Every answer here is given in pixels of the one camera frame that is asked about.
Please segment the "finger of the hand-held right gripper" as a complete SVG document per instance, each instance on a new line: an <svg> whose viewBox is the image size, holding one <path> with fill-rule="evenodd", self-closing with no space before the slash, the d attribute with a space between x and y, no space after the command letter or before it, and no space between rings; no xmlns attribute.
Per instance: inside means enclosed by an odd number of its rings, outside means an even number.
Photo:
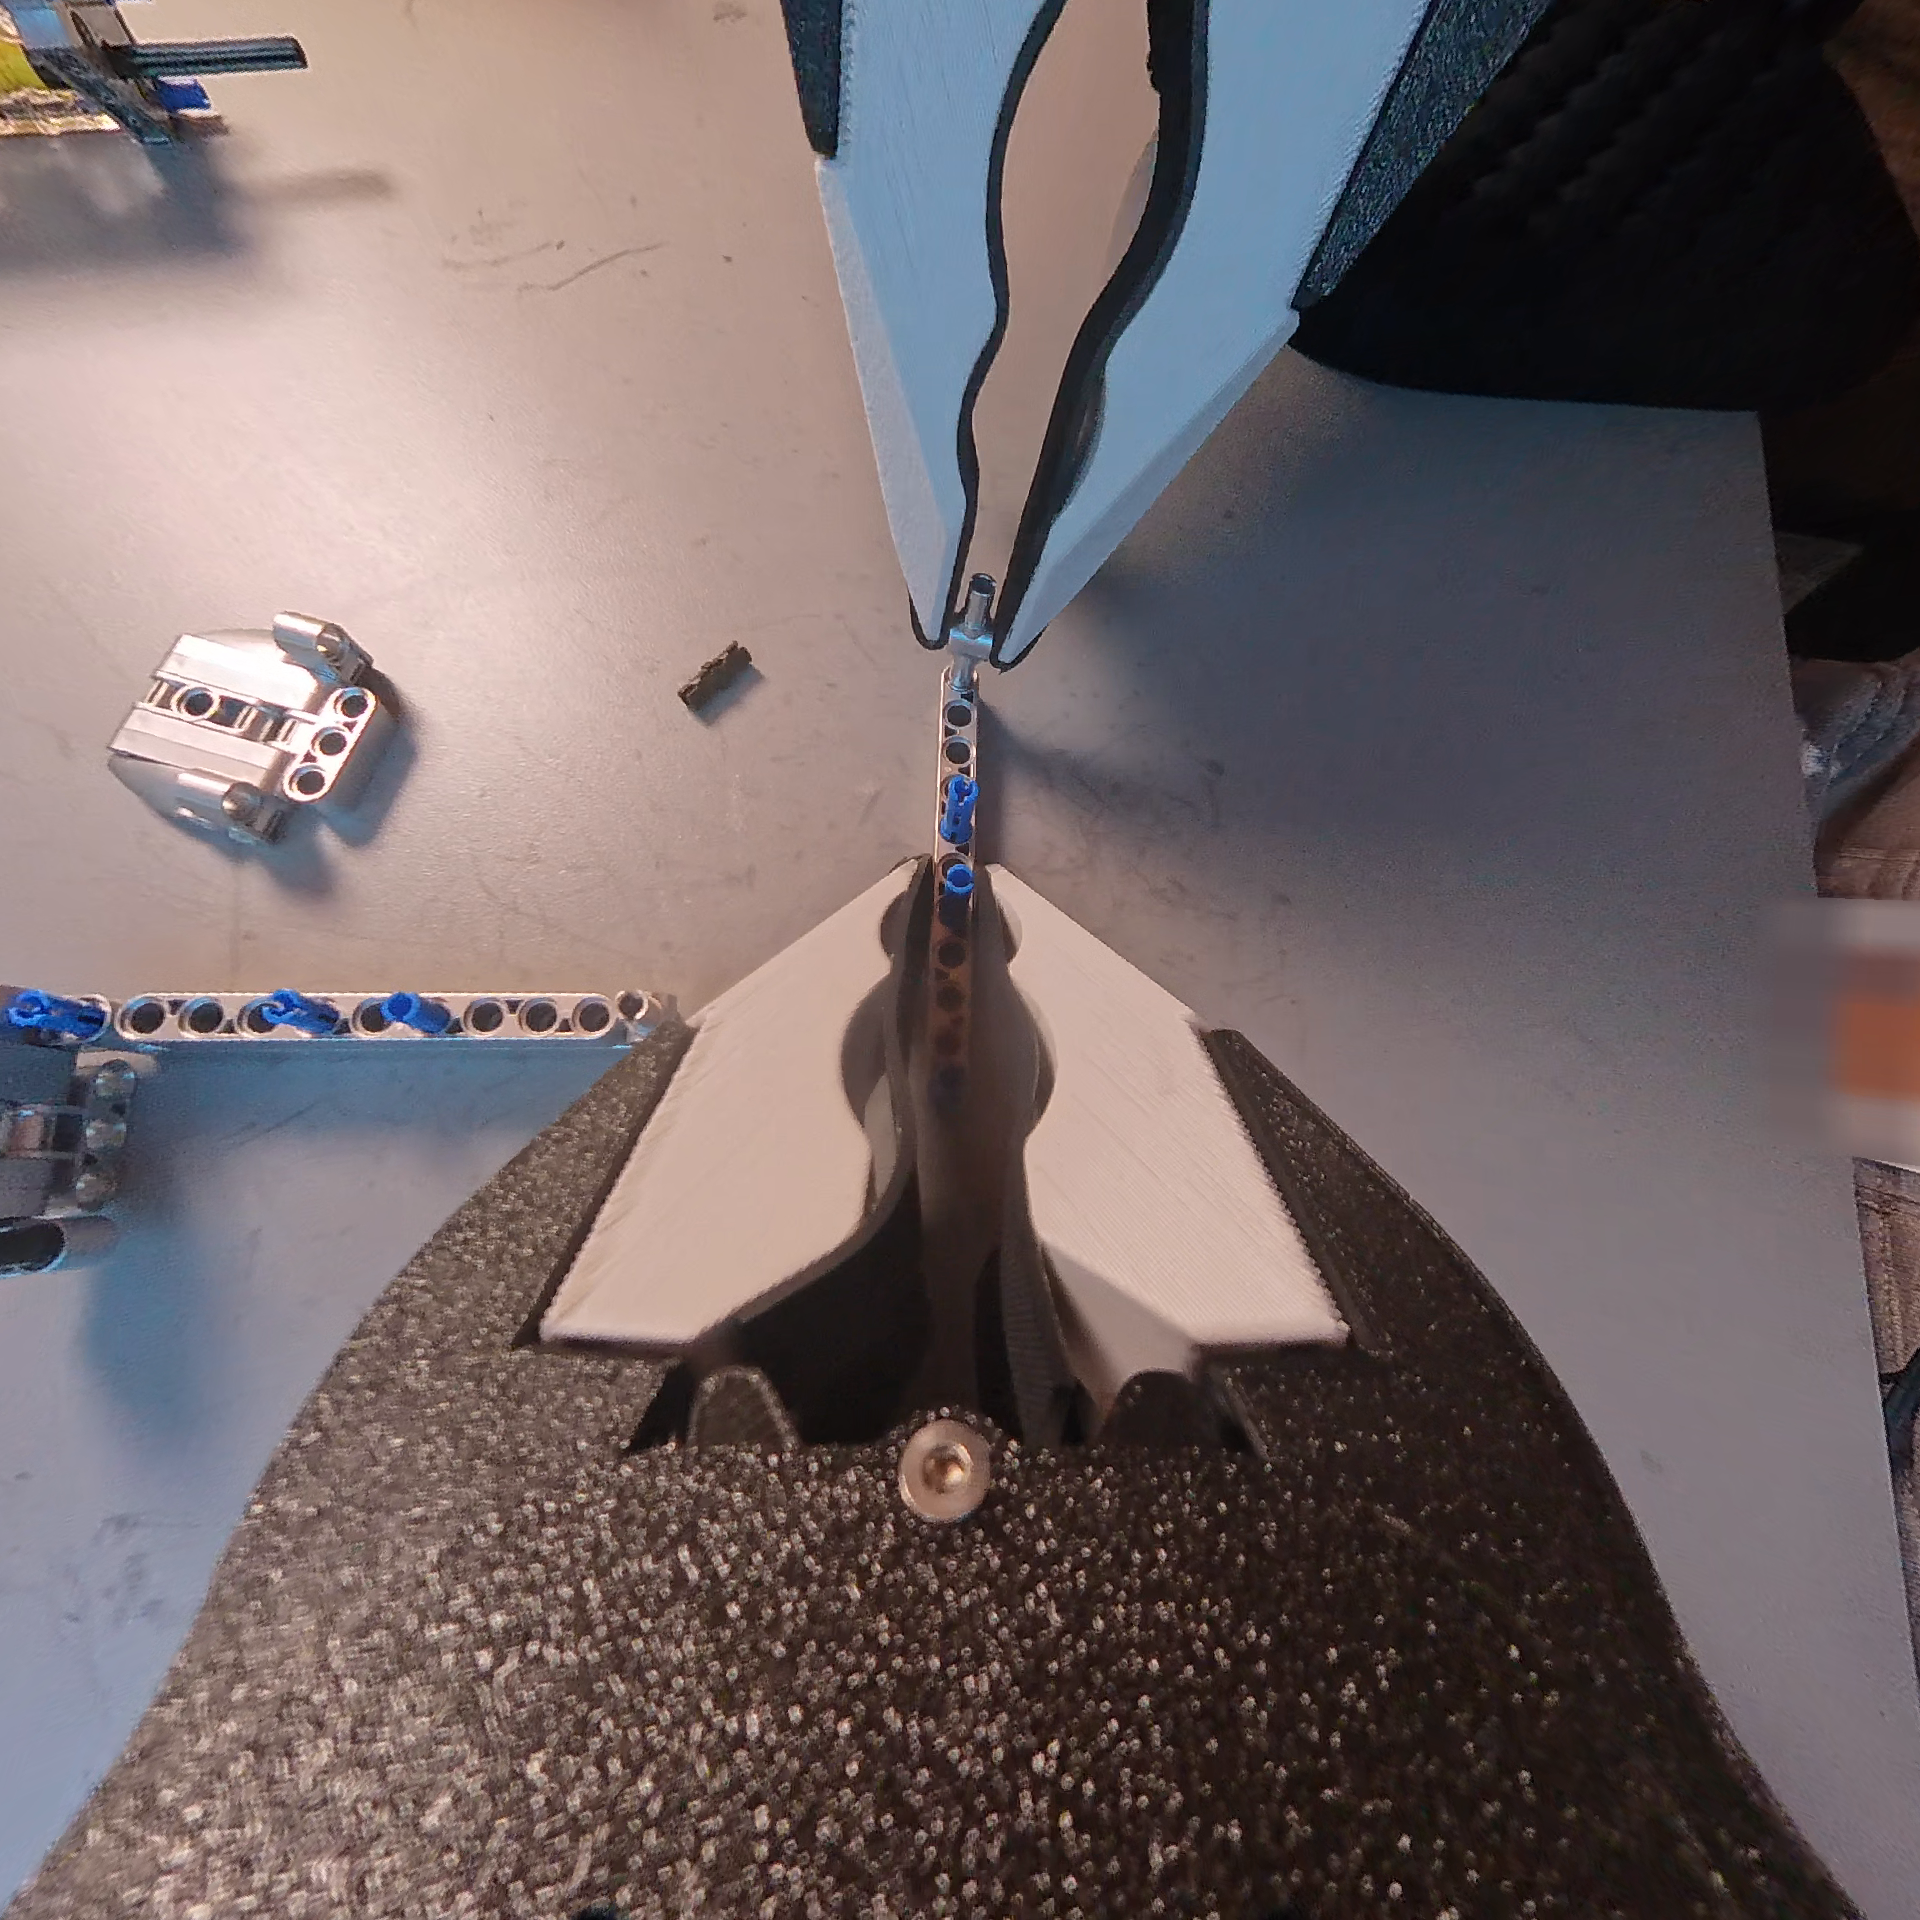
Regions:
<svg viewBox="0 0 1920 1920"><path fill-rule="evenodd" d="M1149 5L1158 154L1068 350L991 659L1011 665L1284 347L1292 297L1425 5Z"/></svg>
<svg viewBox="0 0 1920 1920"><path fill-rule="evenodd" d="M1008 321L999 182L1060 2L846 2L828 242L916 637L964 588L974 409Z"/></svg>

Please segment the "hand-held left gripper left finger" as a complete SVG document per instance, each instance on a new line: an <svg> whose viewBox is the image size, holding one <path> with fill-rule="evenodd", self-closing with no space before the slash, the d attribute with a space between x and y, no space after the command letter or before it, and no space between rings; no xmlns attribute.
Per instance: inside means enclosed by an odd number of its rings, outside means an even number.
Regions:
<svg viewBox="0 0 1920 1920"><path fill-rule="evenodd" d="M924 877L891 871L698 1013L544 1345L692 1351L877 1225L911 1160L899 960Z"/></svg>

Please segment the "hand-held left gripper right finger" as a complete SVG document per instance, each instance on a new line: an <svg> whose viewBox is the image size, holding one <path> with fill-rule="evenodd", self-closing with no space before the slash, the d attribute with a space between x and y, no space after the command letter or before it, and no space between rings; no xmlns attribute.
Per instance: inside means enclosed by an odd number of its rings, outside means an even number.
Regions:
<svg viewBox="0 0 1920 1920"><path fill-rule="evenodd" d="M1064 1437L1077 1390L1106 1416L1137 1375L1345 1346L1192 1010L1017 877L989 880L1039 1058L999 1263L1020 1435Z"/></svg>

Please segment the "grey holed beam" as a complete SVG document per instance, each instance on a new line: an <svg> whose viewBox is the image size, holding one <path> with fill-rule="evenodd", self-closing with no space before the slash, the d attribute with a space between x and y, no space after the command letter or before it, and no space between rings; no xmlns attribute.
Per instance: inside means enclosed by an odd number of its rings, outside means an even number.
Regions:
<svg viewBox="0 0 1920 1920"><path fill-rule="evenodd" d="M951 655L936 726L929 923L924 945L924 1091L940 1117L959 1110L971 1052L979 930L979 667Z"/></svg>

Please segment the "grey desk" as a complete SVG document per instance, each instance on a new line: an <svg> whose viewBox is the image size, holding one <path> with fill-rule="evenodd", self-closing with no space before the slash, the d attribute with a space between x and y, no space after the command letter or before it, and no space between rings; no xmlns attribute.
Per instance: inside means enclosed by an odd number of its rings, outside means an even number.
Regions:
<svg viewBox="0 0 1920 1920"><path fill-rule="evenodd" d="M913 850L937 665L777 7L137 24L309 70L191 150L3 141L3 980L694 1009ZM393 733L250 847L110 747L280 613ZM1288 355L987 723L998 856L1476 1260L1781 1803L1916 1917L1851 1187L1772 1075L1809 847L1755 429Z"/></svg>

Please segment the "long grey beam panel assembly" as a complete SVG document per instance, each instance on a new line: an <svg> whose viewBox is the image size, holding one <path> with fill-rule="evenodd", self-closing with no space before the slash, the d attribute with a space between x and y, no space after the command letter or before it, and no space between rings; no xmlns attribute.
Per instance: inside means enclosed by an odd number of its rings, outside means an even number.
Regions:
<svg viewBox="0 0 1920 1920"><path fill-rule="evenodd" d="M2 988L2 1272L71 1267L115 1239L134 1092L186 1051L632 1046L677 1021L617 992L141 992L114 1001Z"/></svg>

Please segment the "silver curved toy panel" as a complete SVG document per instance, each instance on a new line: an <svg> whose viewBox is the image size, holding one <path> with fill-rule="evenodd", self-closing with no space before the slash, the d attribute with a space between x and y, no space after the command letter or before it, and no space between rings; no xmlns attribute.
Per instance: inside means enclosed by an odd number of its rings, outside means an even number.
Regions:
<svg viewBox="0 0 1920 1920"><path fill-rule="evenodd" d="M234 844L275 843L306 809L348 802L393 733L372 659L332 625L181 634L108 748L157 815Z"/></svg>

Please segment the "yellowish printed booklet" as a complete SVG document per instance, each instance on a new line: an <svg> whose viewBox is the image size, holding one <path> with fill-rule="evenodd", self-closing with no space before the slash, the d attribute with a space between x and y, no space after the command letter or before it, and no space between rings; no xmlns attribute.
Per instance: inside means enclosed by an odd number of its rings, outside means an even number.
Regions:
<svg viewBox="0 0 1920 1920"><path fill-rule="evenodd" d="M11 17L2 13L2 137L53 139L115 131L117 124L81 95L37 74Z"/></svg>

